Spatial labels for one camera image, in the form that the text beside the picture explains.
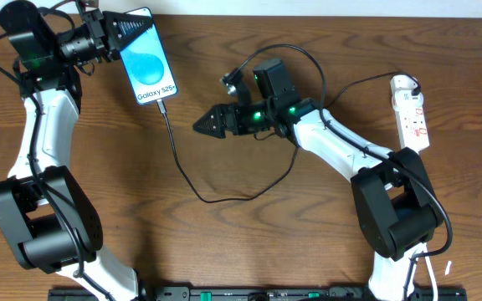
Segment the blue Galaxy smartphone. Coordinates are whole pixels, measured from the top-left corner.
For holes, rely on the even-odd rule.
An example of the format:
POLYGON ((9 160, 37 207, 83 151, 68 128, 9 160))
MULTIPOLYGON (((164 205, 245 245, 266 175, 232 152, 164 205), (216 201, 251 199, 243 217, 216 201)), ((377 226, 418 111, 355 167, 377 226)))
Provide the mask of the blue Galaxy smartphone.
POLYGON ((139 105, 177 93, 177 84, 156 25, 124 48, 120 56, 139 105))

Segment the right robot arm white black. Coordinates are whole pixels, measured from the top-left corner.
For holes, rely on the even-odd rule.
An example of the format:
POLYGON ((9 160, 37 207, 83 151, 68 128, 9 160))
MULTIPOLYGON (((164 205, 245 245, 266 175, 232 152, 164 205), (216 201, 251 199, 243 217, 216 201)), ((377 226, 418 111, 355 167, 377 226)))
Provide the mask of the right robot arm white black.
POLYGON ((347 129, 314 99, 300 97, 281 59, 256 65, 253 74, 260 102, 234 69, 221 82, 237 101, 214 105, 193 129, 219 139, 273 130, 338 171, 351 184, 361 232, 375 252, 368 291, 378 300, 409 299, 418 260, 433 256, 427 243, 449 224, 418 151, 407 144, 393 151, 347 129))

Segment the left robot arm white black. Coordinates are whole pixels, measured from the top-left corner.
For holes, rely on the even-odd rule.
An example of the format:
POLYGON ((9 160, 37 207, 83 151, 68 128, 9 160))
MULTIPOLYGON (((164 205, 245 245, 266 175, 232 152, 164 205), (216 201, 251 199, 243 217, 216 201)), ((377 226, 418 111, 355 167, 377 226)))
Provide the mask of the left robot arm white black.
POLYGON ((56 33, 59 5, 12 1, 0 10, 17 52, 7 76, 18 86, 26 123, 17 160, 0 181, 0 229, 18 264, 70 278, 99 300, 152 300, 138 272, 104 244, 100 217, 69 170, 82 74, 120 58, 152 27, 146 15, 101 11, 78 1, 80 25, 56 33))

